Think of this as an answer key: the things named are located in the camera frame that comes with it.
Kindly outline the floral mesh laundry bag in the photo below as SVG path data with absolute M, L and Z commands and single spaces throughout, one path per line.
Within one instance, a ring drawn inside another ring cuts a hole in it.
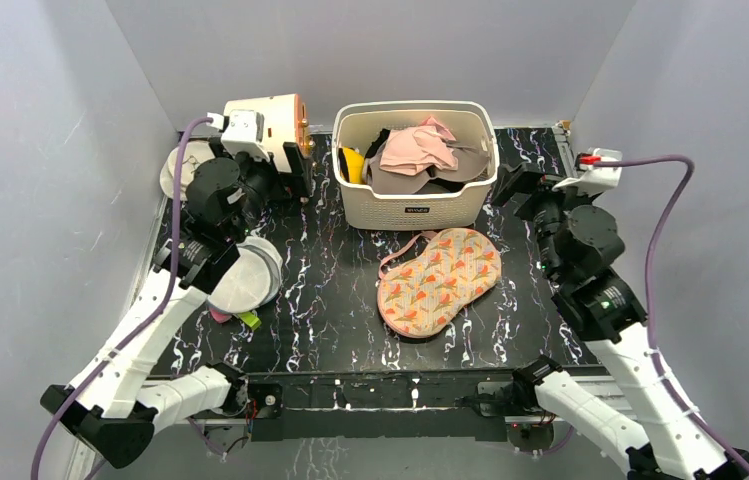
M 427 339 L 501 276 L 501 254 L 485 235 L 468 228 L 423 231 L 380 261 L 378 310 L 396 334 Z

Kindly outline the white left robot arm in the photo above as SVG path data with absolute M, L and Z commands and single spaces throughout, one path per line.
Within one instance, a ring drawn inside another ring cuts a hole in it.
M 184 199 L 172 213 L 170 238 L 112 335 L 69 383 L 48 387 L 41 405 L 115 468 L 195 414 L 249 411 L 249 380 L 237 367 L 210 363 L 153 387 L 146 379 L 198 311 L 258 326 L 257 309 L 280 290 L 283 259 L 252 226 L 266 206 L 310 197 L 312 173 L 295 142 L 278 155 L 201 140 L 174 149 L 160 172 L 165 195 Z

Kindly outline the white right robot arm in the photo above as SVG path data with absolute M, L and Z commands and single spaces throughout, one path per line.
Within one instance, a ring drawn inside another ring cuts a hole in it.
M 628 479 L 747 479 L 749 452 L 719 438 L 698 413 L 655 341 L 647 310 L 614 271 L 625 245 L 615 218 L 595 199 L 618 183 L 621 166 L 597 156 L 577 178 L 534 164 L 507 168 L 497 206 L 521 194 L 541 269 L 565 323 L 602 363 L 629 405 L 622 413 L 542 356 L 513 374 L 515 405 L 568 422 Z

